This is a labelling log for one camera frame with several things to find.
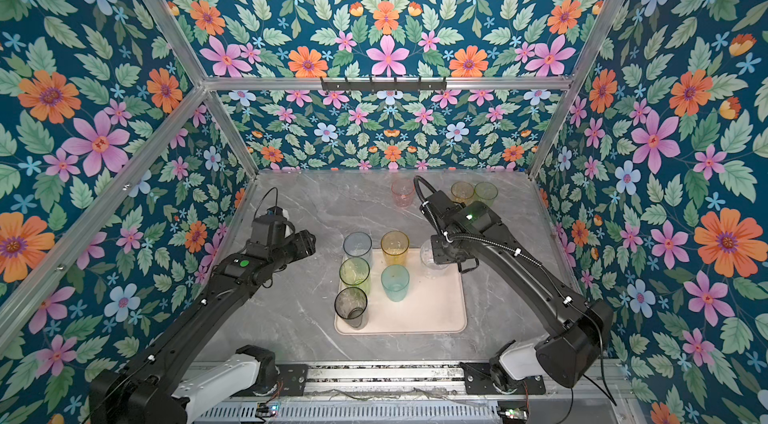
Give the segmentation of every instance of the aluminum frame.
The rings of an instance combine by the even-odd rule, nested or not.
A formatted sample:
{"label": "aluminum frame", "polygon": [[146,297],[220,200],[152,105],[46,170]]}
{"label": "aluminum frame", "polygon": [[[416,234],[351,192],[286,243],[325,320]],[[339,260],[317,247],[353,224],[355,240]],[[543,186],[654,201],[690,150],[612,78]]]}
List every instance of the aluminum frame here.
{"label": "aluminum frame", "polygon": [[538,171],[542,168],[544,160],[552,150],[554,142],[557,140],[558,133],[563,127],[565,120],[568,118],[568,110],[571,109],[571,105],[576,102],[578,93],[581,92],[581,88],[584,87],[584,81],[587,79],[587,74],[592,68],[592,64],[598,57],[598,52],[603,46],[603,42],[608,37],[610,28],[613,26],[616,19],[616,15],[619,9],[624,5],[626,0],[605,0],[603,3],[603,9],[600,15],[594,22],[592,31],[587,38],[587,42],[584,43],[584,47],[581,48],[576,59],[574,66],[574,72],[571,76],[573,82],[571,88],[565,92],[563,97],[558,103],[558,107],[555,109],[552,118],[549,120],[547,130],[544,131],[542,140],[538,143],[538,151],[536,151],[536,158],[533,164],[528,168],[528,176],[531,179],[535,179],[538,175]]}

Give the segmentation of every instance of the pink flower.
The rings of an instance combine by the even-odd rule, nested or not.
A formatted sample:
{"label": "pink flower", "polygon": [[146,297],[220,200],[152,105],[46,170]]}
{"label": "pink flower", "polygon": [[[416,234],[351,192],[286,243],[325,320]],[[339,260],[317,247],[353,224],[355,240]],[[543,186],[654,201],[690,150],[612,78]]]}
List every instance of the pink flower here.
{"label": "pink flower", "polygon": [[674,259],[677,257],[680,262],[690,261],[688,253],[681,247],[688,241],[688,234],[682,231],[678,231],[673,235],[672,223],[667,221],[664,223],[664,233],[658,229],[651,229],[650,235],[659,243],[650,250],[654,256],[664,255],[664,263],[668,269],[674,267]]}
{"label": "pink flower", "polygon": [[424,46],[424,52],[429,50],[436,50],[437,44],[440,43],[440,38],[435,36],[435,31],[429,31],[429,34],[422,33],[422,40],[418,42],[419,46]]}
{"label": "pink flower", "polygon": [[544,43],[536,44],[534,52],[539,59],[531,60],[530,63],[525,65],[525,69],[528,71],[538,70],[536,76],[548,76],[550,70],[555,75],[564,73],[565,65],[560,61],[570,58],[576,52],[576,49],[563,49],[563,46],[565,46],[564,34],[561,34],[552,41],[552,47]]}
{"label": "pink flower", "polygon": [[240,57],[247,58],[248,63],[251,63],[251,64],[261,63],[261,56],[259,56],[260,54],[261,54],[261,50],[258,48],[254,48],[254,45],[251,43],[248,43],[247,45],[242,45],[242,44],[240,45]]}
{"label": "pink flower", "polygon": [[293,109],[291,108],[285,109],[285,107],[283,106],[281,106],[277,110],[277,116],[280,119],[280,121],[285,121],[288,124],[290,124],[291,122],[293,122],[294,119],[296,119],[296,115],[293,114]]}
{"label": "pink flower", "polygon": [[189,133],[190,132],[184,128],[179,129],[176,136],[170,139],[170,148],[176,149],[176,146],[184,148],[187,145],[187,141],[185,141],[184,138],[186,138]]}
{"label": "pink flower", "polygon": [[171,165],[173,169],[170,171],[172,175],[176,176],[176,179],[181,181],[186,178],[190,173],[187,171],[190,167],[189,163],[184,162],[183,158],[172,159]]}
{"label": "pink flower", "polygon": [[589,179],[594,179],[598,175],[598,164],[600,164],[600,161],[590,156],[587,162],[584,163],[584,175]]}
{"label": "pink flower", "polygon": [[350,97],[345,96],[343,91],[320,91],[320,95],[325,96],[322,99],[322,104],[326,106],[333,104],[333,107],[336,109],[341,108],[341,103],[350,102]]}
{"label": "pink flower", "polygon": [[426,124],[435,118],[432,116],[432,109],[427,111],[427,108],[422,106],[422,108],[419,111],[416,111],[413,113],[414,116],[416,116],[416,122],[419,124]]}
{"label": "pink flower", "polygon": [[667,158],[680,154],[677,142],[672,139],[664,139],[675,132],[679,120],[680,118],[677,116],[672,116],[665,119],[661,126],[659,126],[659,114],[651,110],[645,122],[648,131],[642,129],[634,129],[632,131],[632,140],[642,145],[632,155],[632,162],[639,163],[648,158],[648,169],[656,174],[659,168],[661,168],[659,152],[667,156]]}
{"label": "pink flower", "polygon": [[360,109],[360,106],[357,106],[353,111],[350,111],[350,122],[354,122],[357,125],[361,122],[368,122],[366,116],[368,116],[368,113]]}
{"label": "pink flower", "polygon": [[470,101],[477,101],[478,106],[482,106],[486,101],[493,101],[492,90],[471,90]]}
{"label": "pink flower", "polygon": [[619,232],[621,237],[624,239],[622,246],[629,247],[632,252],[636,252],[638,250],[638,245],[643,244],[643,240],[638,236],[640,233],[640,227],[632,226],[627,222],[624,223],[624,229],[626,229],[626,231]]}
{"label": "pink flower", "polygon": [[448,104],[456,104],[458,100],[456,96],[461,93],[460,90],[445,90],[442,93],[435,94],[432,97],[433,103],[440,103],[440,109],[445,109]]}
{"label": "pink flower", "polygon": [[352,46],[357,46],[357,42],[352,39],[352,33],[344,34],[343,31],[339,31],[339,37],[336,38],[336,44],[339,45],[339,51],[347,50],[352,52]]}
{"label": "pink flower", "polygon": [[634,111],[629,113],[629,117],[632,118],[634,121],[632,121],[632,124],[638,125],[639,122],[642,122],[645,124],[645,120],[647,119],[645,115],[647,115],[650,112],[650,106],[648,106],[648,101],[646,99],[643,99],[639,103],[637,101],[633,104]]}
{"label": "pink flower", "polygon": [[693,335],[686,330],[683,331],[683,337],[688,341],[683,344],[683,350],[694,355],[694,362],[698,367],[701,367],[704,362],[714,366],[715,360],[710,356],[710,352],[715,350],[715,345],[708,340],[703,340],[704,337],[698,328],[694,329]]}
{"label": "pink flower", "polygon": [[126,121],[126,119],[130,119],[133,117],[132,114],[130,114],[128,111],[125,110],[124,101],[121,101],[120,103],[118,103],[115,100],[109,100],[109,107],[104,108],[104,112],[112,116],[110,119],[111,124],[120,123],[121,126],[127,125],[128,121]]}
{"label": "pink flower", "polygon": [[72,294],[74,294],[74,287],[68,286],[54,292],[48,299],[44,299],[29,321],[29,332],[39,333],[48,321],[48,316],[51,319],[64,319],[67,316],[67,307],[59,303],[72,297]]}
{"label": "pink flower", "polygon": [[200,127],[200,124],[205,124],[208,120],[205,118],[205,112],[208,110],[208,108],[205,107],[205,104],[201,104],[197,106],[197,109],[194,111],[194,114],[192,115],[192,125],[194,127]]}
{"label": "pink flower", "polygon": [[51,341],[51,349],[39,350],[35,354],[35,357],[40,361],[40,367],[34,375],[40,377],[48,372],[48,370],[51,370],[53,376],[61,374],[64,369],[64,363],[78,356],[76,351],[71,350],[77,342],[77,337],[70,337],[64,342],[62,335],[57,334],[53,341]]}
{"label": "pink flower", "polygon": [[288,103],[296,101],[296,105],[300,108],[304,107],[304,103],[312,103],[309,90],[291,90],[286,91],[286,93],[288,93],[288,96],[286,97]]}
{"label": "pink flower", "polygon": [[728,294],[728,285],[725,283],[715,283],[710,288],[710,278],[703,271],[699,271],[696,275],[696,282],[699,284],[698,286],[691,281],[683,283],[685,290],[696,296],[688,301],[688,309],[694,313],[704,309],[706,322],[711,326],[717,324],[717,313],[725,317],[735,316],[734,310],[727,303],[720,300],[721,297],[725,297]]}
{"label": "pink flower", "polygon": [[495,108],[491,106],[491,108],[488,110],[488,114],[486,114],[485,117],[490,119],[491,122],[501,121],[504,119],[504,109],[502,109],[502,105],[498,105]]}
{"label": "pink flower", "polygon": [[234,78],[239,78],[242,75],[240,71],[251,71],[253,68],[250,64],[243,60],[238,60],[240,57],[240,46],[236,44],[230,44],[224,50],[224,45],[217,38],[210,36],[208,38],[208,44],[213,50],[204,48],[200,50],[200,54],[210,61],[216,61],[214,64],[214,74],[216,76],[224,76],[229,73]]}
{"label": "pink flower", "polygon": [[600,147],[600,138],[605,136],[605,130],[600,129],[603,127],[603,119],[598,118],[597,121],[594,118],[589,119],[589,127],[584,130],[584,135],[587,136],[587,147],[593,146],[595,149]]}
{"label": "pink flower", "polygon": [[96,129],[93,129],[85,119],[72,119],[74,128],[85,138],[69,138],[64,141],[62,149],[75,155],[88,153],[83,160],[83,171],[86,176],[97,175],[101,171],[101,162],[112,172],[118,172],[128,162],[128,155],[118,145],[128,142],[130,134],[124,129],[110,132],[109,116],[106,112],[97,112],[94,117]]}
{"label": "pink flower", "polygon": [[726,155],[727,153],[725,151],[715,153],[715,145],[710,144],[706,147],[706,154],[697,152],[694,155],[696,160],[699,161],[699,163],[694,166],[694,171],[703,171],[704,178],[709,181],[712,177],[712,171],[715,171],[717,174],[725,172],[725,166],[721,165],[720,162],[725,159]]}
{"label": "pink flower", "polygon": [[532,58],[533,56],[536,55],[536,53],[534,52],[534,48],[535,46],[532,46],[528,43],[523,42],[522,46],[514,50],[514,52],[517,54],[514,57],[514,60],[515,61],[522,60],[523,63],[527,63],[528,58]]}
{"label": "pink flower", "polygon": [[104,257],[104,248],[100,245],[104,242],[104,239],[107,238],[107,233],[104,231],[99,231],[94,235],[94,238],[91,239],[91,244],[88,246],[88,249],[83,251],[83,254],[78,257],[78,267],[83,270],[85,267],[88,266],[88,263],[91,262],[91,257],[95,257],[96,259],[101,259],[101,257]]}
{"label": "pink flower", "polygon": [[131,229],[122,228],[120,229],[120,235],[122,236],[120,239],[118,239],[118,242],[115,243],[118,246],[123,247],[123,252],[125,254],[128,254],[130,252],[130,248],[133,247],[134,249],[138,249],[140,247],[139,239],[141,239],[142,236],[144,236],[143,232],[139,232],[136,227],[132,227]]}
{"label": "pink flower", "polygon": [[568,263],[571,267],[576,267],[576,258],[574,257],[576,243],[573,241],[568,242],[568,236],[566,236],[565,232],[558,232],[558,237],[560,237],[560,245],[563,247],[563,252],[565,253],[565,258],[568,259]]}
{"label": "pink flower", "polygon": [[57,175],[63,182],[69,181],[69,175],[80,174],[80,169],[74,165],[78,161],[77,156],[67,156],[67,152],[61,148],[56,150],[56,156],[47,155],[43,159],[50,166],[45,170],[45,174],[49,176]]}
{"label": "pink flower", "polygon": [[379,61],[371,68],[371,74],[378,76],[386,71],[387,77],[392,75],[392,72],[402,76],[406,73],[406,67],[400,63],[408,57],[410,52],[406,48],[398,48],[395,50],[395,40],[386,34],[382,37],[381,51],[377,49],[370,49],[366,51],[368,57],[374,61]]}
{"label": "pink flower", "polygon": [[584,111],[584,108],[587,106],[587,98],[579,99],[576,98],[576,102],[571,104],[571,107],[568,109],[568,112],[571,112],[571,124],[575,124],[578,128],[581,125],[581,120],[585,119],[587,117],[587,112]]}

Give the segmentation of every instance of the teal wallpaper background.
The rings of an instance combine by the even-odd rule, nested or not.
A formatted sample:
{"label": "teal wallpaper background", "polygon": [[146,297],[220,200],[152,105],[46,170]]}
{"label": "teal wallpaper background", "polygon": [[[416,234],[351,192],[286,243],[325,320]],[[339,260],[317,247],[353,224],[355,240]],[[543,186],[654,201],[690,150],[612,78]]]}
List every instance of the teal wallpaper background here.
{"label": "teal wallpaper background", "polygon": [[539,175],[654,424],[768,420],[765,0],[628,0]]}

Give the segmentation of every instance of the clear plastic cup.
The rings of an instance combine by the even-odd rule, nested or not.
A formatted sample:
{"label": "clear plastic cup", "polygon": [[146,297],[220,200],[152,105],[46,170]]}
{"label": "clear plastic cup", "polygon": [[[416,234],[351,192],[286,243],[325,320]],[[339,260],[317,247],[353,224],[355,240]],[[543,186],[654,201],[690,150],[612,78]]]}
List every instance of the clear plastic cup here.
{"label": "clear plastic cup", "polygon": [[408,270],[401,265],[387,266],[382,271],[382,287],[389,300],[399,302],[408,294]]}
{"label": "clear plastic cup", "polygon": [[409,207],[414,195],[416,195],[416,188],[413,187],[412,179],[401,178],[392,183],[392,199],[398,208]]}
{"label": "clear plastic cup", "polygon": [[408,246],[411,242],[406,233],[401,231],[390,231],[382,237],[382,251],[384,262],[387,266],[406,264]]}

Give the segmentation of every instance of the floral wallpaper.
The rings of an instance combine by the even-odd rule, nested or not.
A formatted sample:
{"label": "floral wallpaper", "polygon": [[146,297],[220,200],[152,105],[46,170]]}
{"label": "floral wallpaper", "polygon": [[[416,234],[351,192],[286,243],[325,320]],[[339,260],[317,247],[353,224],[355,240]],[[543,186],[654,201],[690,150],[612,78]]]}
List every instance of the floral wallpaper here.
{"label": "floral wallpaper", "polygon": [[[246,183],[201,106],[5,351],[0,422],[82,422],[89,383],[143,350],[206,284]],[[24,219],[5,211],[5,225]]]}
{"label": "floral wallpaper", "polygon": [[189,89],[139,0],[0,0],[0,303]]}
{"label": "floral wallpaper", "polygon": [[628,0],[539,175],[654,424],[768,421],[765,0]]}

